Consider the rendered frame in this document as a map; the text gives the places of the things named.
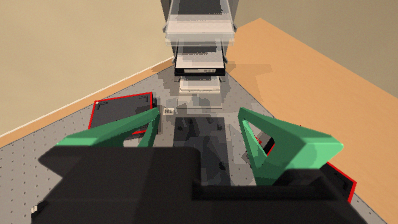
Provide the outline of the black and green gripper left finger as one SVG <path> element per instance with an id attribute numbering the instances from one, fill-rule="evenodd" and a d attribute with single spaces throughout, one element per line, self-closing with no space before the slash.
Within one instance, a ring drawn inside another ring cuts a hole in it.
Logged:
<path id="1" fill-rule="evenodd" d="M 125 138 L 150 122 L 137 147 L 153 147 L 159 120 L 159 110 L 155 107 L 134 116 L 68 135 L 56 145 L 124 147 Z"/>

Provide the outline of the black plate with label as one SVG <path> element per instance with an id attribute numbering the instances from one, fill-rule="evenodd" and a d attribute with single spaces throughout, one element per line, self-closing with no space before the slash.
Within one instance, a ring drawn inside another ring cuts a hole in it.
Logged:
<path id="1" fill-rule="evenodd" d="M 225 76 L 222 46 L 177 47 L 175 76 Z"/>

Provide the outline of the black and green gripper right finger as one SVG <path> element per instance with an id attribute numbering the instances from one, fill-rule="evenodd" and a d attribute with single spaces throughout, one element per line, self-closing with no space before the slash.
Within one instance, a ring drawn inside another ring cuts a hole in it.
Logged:
<path id="1" fill-rule="evenodd" d="M 257 186 L 272 186 L 287 169 L 319 169 L 344 145 L 332 135 L 240 107 L 238 120 Z M 267 156 L 250 122 L 274 139 Z"/>

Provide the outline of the grey slotted rack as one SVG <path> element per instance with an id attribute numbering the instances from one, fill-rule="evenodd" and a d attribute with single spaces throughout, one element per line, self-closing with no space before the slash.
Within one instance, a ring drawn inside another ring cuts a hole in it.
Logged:
<path id="1" fill-rule="evenodd" d="M 163 33 L 165 33 L 172 0 L 160 0 L 160 1 L 166 21 L 166 24 L 162 27 Z M 238 2 L 239 0 L 228 0 L 235 32 L 237 31 L 238 28 L 234 23 Z M 226 68 L 226 64 L 228 64 L 228 59 L 226 58 L 226 52 L 228 46 L 222 46 L 222 47 L 223 47 L 224 62 Z M 172 47 L 172 50 L 174 58 L 172 59 L 171 62 L 172 64 L 174 64 L 174 69 L 175 69 L 177 47 Z M 177 106 L 178 109 L 222 109 L 221 89 L 220 89 L 220 94 L 180 94 L 180 80 L 181 76 L 179 76 L 177 80 L 177 83 L 179 83 L 179 95 L 178 95 L 178 106 Z"/>

